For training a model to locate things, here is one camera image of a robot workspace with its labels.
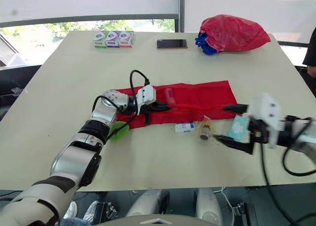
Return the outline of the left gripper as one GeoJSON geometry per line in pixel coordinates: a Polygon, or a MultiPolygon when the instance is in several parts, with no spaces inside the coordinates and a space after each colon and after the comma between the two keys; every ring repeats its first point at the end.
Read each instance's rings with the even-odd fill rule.
{"type": "Polygon", "coordinates": [[[149,112],[163,112],[163,111],[168,111],[170,110],[171,108],[168,107],[168,104],[167,103],[164,103],[164,102],[160,102],[160,101],[155,101],[151,104],[143,104],[141,107],[140,107],[140,110],[139,110],[139,114],[146,114],[146,113],[149,113],[149,112]]]}

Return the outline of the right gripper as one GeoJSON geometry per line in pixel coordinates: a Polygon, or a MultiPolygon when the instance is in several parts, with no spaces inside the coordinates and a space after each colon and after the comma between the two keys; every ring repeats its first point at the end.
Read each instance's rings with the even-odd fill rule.
{"type": "MultiPolygon", "coordinates": [[[[244,114],[247,112],[249,105],[247,104],[235,104],[223,107],[223,110],[230,111],[235,114],[244,114]]],[[[262,137],[269,136],[268,125],[262,121],[255,119],[254,117],[250,116],[248,130],[250,132],[256,133],[259,132],[262,137]]],[[[238,142],[231,137],[224,136],[224,135],[214,135],[215,139],[220,143],[224,144],[229,148],[233,148],[239,151],[243,151],[247,154],[253,154],[254,148],[254,141],[250,142],[238,142]]]]}

